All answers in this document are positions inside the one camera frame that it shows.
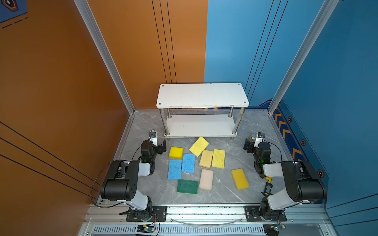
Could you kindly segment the pale pink sponge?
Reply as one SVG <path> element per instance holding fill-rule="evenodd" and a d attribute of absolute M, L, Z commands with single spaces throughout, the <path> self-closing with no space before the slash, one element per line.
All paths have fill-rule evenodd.
<path fill-rule="evenodd" d="M 202 169 L 199 181 L 199 188 L 202 190 L 211 191 L 213 184 L 214 171 Z"/>

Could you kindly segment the small thick yellow sponge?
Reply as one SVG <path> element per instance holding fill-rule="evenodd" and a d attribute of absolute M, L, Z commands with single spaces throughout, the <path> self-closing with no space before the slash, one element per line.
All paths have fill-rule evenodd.
<path fill-rule="evenodd" d="M 184 149 L 181 147 L 171 147 L 169 152 L 169 158 L 182 160 L 184 155 Z"/>

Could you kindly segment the white two-tier shelf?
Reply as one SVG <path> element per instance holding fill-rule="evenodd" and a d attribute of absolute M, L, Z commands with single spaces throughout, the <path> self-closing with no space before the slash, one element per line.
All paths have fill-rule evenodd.
<path fill-rule="evenodd" d="M 162 84 L 157 97 L 166 138 L 234 138 L 248 106 L 240 83 Z"/>

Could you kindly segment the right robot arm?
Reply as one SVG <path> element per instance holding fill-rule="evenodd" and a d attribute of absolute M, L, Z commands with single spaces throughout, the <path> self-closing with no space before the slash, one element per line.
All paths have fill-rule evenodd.
<path fill-rule="evenodd" d="M 271 161 L 272 143 L 247 138 L 243 149 L 254 156 L 260 178 L 268 179 L 259 206 L 245 206 L 248 221 L 286 221 L 285 211 L 301 203 L 327 198 L 322 180 L 308 161 Z"/>

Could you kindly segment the circuit board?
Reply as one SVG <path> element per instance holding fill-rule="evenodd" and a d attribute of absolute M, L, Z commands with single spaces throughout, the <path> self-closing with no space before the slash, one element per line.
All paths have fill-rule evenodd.
<path fill-rule="evenodd" d="M 280 231 L 285 230 L 284 224 L 263 224 L 266 236 L 279 236 Z"/>
<path fill-rule="evenodd" d="M 157 233 L 157 229 L 154 225 L 137 225 L 137 236 L 152 236 L 154 233 Z"/>

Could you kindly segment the long yellow foam sponge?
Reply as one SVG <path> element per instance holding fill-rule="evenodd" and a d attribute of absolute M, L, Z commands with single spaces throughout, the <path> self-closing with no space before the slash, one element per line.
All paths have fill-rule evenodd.
<path fill-rule="evenodd" d="M 250 187 L 243 169 L 232 170 L 231 175 L 237 190 L 245 190 Z"/>

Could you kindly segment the left blue sponge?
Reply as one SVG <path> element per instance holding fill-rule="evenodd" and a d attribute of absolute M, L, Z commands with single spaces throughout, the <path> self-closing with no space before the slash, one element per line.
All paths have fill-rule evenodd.
<path fill-rule="evenodd" d="M 182 172 L 181 160 L 170 160 L 168 169 L 168 180 L 180 180 Z"/>

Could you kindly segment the right circuit board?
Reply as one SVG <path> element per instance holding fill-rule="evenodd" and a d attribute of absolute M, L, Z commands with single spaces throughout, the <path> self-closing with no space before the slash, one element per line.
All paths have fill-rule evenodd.
<path fill-rule="evenodd" d="M 284 224 L 263 224 L 266 236 L 279 236 L 280 231 L 285 230 Z"/>

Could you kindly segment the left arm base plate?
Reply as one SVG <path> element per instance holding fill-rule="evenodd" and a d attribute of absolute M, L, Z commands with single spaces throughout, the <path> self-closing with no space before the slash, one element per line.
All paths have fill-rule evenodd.
<path fill-rule="evenodd" d="M 165 222 L 167 217 L 167 206 L 152 206 L 146 210 L 130 210 L 127 214 L 127 222 Z"/>

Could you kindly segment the yellow porous sponge tilted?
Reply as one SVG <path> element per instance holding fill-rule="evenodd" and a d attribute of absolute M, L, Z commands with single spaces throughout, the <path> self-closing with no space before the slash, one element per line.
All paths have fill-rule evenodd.
<path fill-rule="evenodd" d="M 199 137 L 196 142 L 189 148 L 190 152 L 196 157 L 199 157 L 202 152 L 208 147 L 209 142 L 203 137 Z"/>

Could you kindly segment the right blue sponge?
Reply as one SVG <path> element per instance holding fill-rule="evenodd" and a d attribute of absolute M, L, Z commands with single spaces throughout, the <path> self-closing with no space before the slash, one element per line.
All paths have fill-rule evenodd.
<path fill-rule="evenodd" d="M 183 162 L 182 162 L 182 172 L 194 173 L 194 171 L 195 171 L 195 155 L 184 154 Z"/>

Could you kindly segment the cream yellow sponge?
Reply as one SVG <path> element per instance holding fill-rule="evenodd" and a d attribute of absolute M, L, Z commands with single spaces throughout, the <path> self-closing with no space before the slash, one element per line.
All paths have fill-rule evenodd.
<path fill-rule="evenodd" d="M 212 159 L 213 159 L 213 152 L 209 150 L 204 150 L 201 154 L 199 166 L 210 169 L 212 165 Z"/>

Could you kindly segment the blue sponge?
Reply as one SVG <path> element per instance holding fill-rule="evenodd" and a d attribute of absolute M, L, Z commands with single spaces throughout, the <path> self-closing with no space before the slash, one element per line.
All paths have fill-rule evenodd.
<path fill-rule="evenodd" d="M 168 180 L 180 180 L 182 172 L 181 160 L 170 160 L 168 169 Z"/>
<path fill-rule="evenodd" d="M 194 173 L 194 171 L 195 171 L 195 155 L 184 154 L 183 162 L 182 162 L 182 172 Z"/>

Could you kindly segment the yellow porous sponge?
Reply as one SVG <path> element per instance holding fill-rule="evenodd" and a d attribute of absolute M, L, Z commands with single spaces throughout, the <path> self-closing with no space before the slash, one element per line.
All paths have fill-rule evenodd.
<path fill-rule="evenodd" d="M 202 152 L 208 147 L 209 142 L 203 137 L 199 137 L 196 142 L 189 148 L 190 152 L 196 157 L 199 157 Z"/>
<path fill-rule="evenodd" d="M 212 167 L 224 169 L 225 166 L 225 150 L 214 149 Z"/>

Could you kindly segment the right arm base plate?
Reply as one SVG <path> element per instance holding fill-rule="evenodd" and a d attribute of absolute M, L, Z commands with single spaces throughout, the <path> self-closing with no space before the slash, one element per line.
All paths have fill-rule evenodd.
<path fill-rule="evenodd" d="M 245 216 L 248 222 L 258 221 L 287 221 L 285 212 L 282 210 L 262 209 L 261 206 L 244 206 Z"/>

